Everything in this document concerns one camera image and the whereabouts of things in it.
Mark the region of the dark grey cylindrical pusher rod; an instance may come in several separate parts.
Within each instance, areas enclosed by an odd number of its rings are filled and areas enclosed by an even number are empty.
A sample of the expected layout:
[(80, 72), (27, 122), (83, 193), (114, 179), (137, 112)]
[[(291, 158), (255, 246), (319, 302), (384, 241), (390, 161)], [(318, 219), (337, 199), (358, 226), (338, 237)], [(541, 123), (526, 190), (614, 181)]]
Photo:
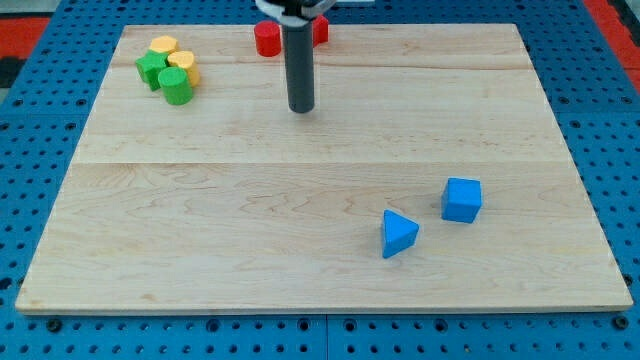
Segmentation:
[(282, 30), (289, 109), (308, 113), (315, 106), (312, 23)]

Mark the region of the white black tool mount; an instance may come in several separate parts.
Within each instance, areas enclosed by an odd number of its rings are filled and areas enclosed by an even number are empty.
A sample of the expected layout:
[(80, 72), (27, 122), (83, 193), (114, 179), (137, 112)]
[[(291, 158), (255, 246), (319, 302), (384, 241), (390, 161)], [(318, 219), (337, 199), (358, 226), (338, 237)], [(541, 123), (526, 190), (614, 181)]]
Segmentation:
[(256, 0), (257, 8), (281, 25), (302, 27), (323, 15), (336, 0)]

